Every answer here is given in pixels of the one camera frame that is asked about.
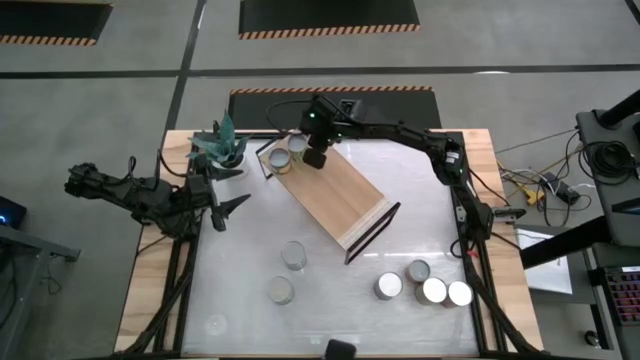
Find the gray floor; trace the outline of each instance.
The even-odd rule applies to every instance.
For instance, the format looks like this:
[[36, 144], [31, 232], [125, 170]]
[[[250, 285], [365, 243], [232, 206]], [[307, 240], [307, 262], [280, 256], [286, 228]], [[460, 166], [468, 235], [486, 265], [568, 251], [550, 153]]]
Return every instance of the gray floor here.
[[[0, 72], [179, 69], [195, 4], [119, 0], [95, 47], [0, 45]], [[623, 0], [416, 4], [419, 33], [240, 41], [238, 2], [212, 0], [192, 68], [640, 63], [640, 26]], [[428, 85], [436, 92], [443, 127], [489, 128], [500, 150], [571, 129], [576, 112], [607, 108], [638, 84], [640, 72], [192, 78], [176, 128], [208, 128], [221, 117], [234, 88]], [[113, 348], [140, 226], [106, 203], [66, 195], [62, 185], [67, 168], [83, 161], [121, 174], [128, 156], [135, 155], [136, 172], [150, 173], [174, 86], [173, 78], [0, 81], [2, 195], [29, 208], [27, 231], [83, 250], [77, 264], [52, 267], [64, 290], [36, 305], [20, 358], [98, 356]], [[498, 158], [510, 168], [540, 169], [563, 156], [568, 137]], [[588, 183], [575, 162], [571, 165], [566, 181]], [[597, 195], [591, 195], [592, 206], [572, 213], [569, 226], [600, 213]], [[524, 206], [519, 193], [510, 200]], [[557, 224], [561, 217], [554, 212], [550, 221]], [[521, 222], [544, 224], [535, 210]], [[547, 350], [619, 358], [580, 340], [580, 331], [593, 326], [588, 307], [534, 305]]]

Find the wooden board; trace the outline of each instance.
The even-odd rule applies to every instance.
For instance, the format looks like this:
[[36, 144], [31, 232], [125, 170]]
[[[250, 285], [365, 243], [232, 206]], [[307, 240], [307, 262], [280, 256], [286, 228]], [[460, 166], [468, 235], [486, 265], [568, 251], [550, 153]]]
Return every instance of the wooden board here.
[[[491, 143], [491, 136], [487, 129], [442, 129], [434, 131], [462, 132], [464, 134], [469, 166], [488, 186], [499, 194], [504, 195], [502, 181]], [[167, 132], [163, 154], [169, 166], [175, 171], [182, 172], [186, 170], [188, 159], [185, 156], [191, 149], [187, 138], [191, 137], [193, 132], [193, 130]], [[181, 185], [182, 179], [175, 178], [165, 171], [161, 173], [161, 177], [172, 184]], [[497, 196], [483, 188], [482, 184], [474, 184], [478, 196], [482, 201], [491, 206], [504, 205]], [[513, 242], [516, 241], [513, 226], [495, 224], [493, 231]], [[145, 229], [141, 237], [141, 246], [157, 238], [157, 230], [154, 232], [153, 228]], [[164, 246], [159, 244], [159, 246], [153, 248], [153, 251], [149, 249], [149, 252], [145, 252], [146, 255], [142, 255], [134, 265], [129, 294], [126, 299], [114, 349], [115, 351], [124, 350], [126, 346], [135, 340], [149, 323], [160, 304], [164, 288], [164, 279], [167, 273], [167, 264], [171, 254], [171, 245], [168, 242], [161, 244]], [[540, 337], [538, 322], [533, 310], [533, 304], [531, 303], [531, 296], [524, 276], [520, 254], [516, 249], [496, 238], [492, 238], [487, 242], [487, 251], [489, 253], [493, 280], [500, 306], [527, 341], [536, 348], [542, 349], [542, 338]], [[476, 268], [478, 273], [481, 274], [482, 272], [479, 266]], [[487, 333], [487, 340], [490, 345], [489, 348], [495, 349], [491, 317], [486, 306], [482, 307], [482, 318]], [[168, 339], [165, 341], [165, 344], [170, 347], [170, 340], [173, 339], [172, 335], [169, 337], [169, 333], [173, 334], [173, 328], [171, 326], [167, 333]]]
[[277, 174], [269, 165], [272, 149], [287, 149], [289, 137], [260, 156], [274, 177], [298, 200], [331, 237], [348, 250], [392, 204], [333, 148], [322, 169], [291, 161], [291, 170]]

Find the wooden table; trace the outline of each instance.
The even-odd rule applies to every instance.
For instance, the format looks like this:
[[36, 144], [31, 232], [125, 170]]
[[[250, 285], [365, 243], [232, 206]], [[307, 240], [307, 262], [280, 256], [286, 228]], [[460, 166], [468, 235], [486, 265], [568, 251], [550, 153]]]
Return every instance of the wooden table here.
[[[487, 129], [440, 129], [434, 131], [462, 132], [469, 166], [487, 186], [504, 195], [491, 136]], [[162, 151], [167, 164], [175, 172], [183, 173], [187, 170], [188, 159], [185, 156], [191, 149], [191, 143], [187, 138], [191, 137], [193, 132], [193, 130], [167, 132]], [[160, 175], [162, 179], [171, 184], [183, 185], [184, 179], [172, 176], [163, 168]], [[490, 191], [484, 189], [482, 184], [475, 184], [475, 188], [483, 202], [490, 206], [504, 206], [502, 201]], [[513, 226], [511, 225], [495, 224], [493, 231], [514, 243], [516, 242]], [[144, 247], [160, 237], [160, 232], [155, 226], [145, 227], [140, 238], [139, 247]], [[171, 241], [160, 242], [146, 250], [136, 260], [114, 351], [124, 350], [131, 345], [159, 308], [162, 301], [171, 248]], [[496, 238], [492, 238], [487, 242], [487, 251], [500, 306], [527, 341], [534, 347], [542, 349], [542, 339], [518, 251]], [[171, 349], [173, 342], [173, 330], [178, 306], [178, 304], [174, 306], [172, 315], [169, 318], [169, 325], [164, 339], [166, 349]], [[489, 349], [496, 349], [491, 317], [484, 306], [482, 306], [482, 315]]]

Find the white paper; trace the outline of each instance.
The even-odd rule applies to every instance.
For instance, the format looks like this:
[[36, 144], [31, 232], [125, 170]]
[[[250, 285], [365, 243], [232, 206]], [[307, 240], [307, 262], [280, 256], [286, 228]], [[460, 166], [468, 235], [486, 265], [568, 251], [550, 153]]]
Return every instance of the white paper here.
[[[552, 237], [553, 235], [516, 229], [516, 238], [521, 249], [526, 249]], [[527, 277], [527, 283], [532, 289], [573, 294], [571, 277], [569, 276], [569, 263], [566, 256], [527, 269], [524, 273]]]

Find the potted plant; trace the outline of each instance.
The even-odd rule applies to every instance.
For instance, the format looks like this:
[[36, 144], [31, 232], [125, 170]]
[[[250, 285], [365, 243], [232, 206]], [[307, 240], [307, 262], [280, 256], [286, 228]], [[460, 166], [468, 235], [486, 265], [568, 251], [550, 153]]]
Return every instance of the potted plant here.
[[[244, 174], [248, 167], [244, 166], [246, 160], [244, 150], [247, 147], [249, 136], [243, 137], [236, 143], [236, 131], [233, 121], [227, 111], [224, 112], [222, 123], [213, 123], [213, 136], [189, 138], [192, 144], [204, 151], [208, 159], [225, 169], [241, 169]], [[194, 158], [198, 153], [191, 153], [188, 156]]]

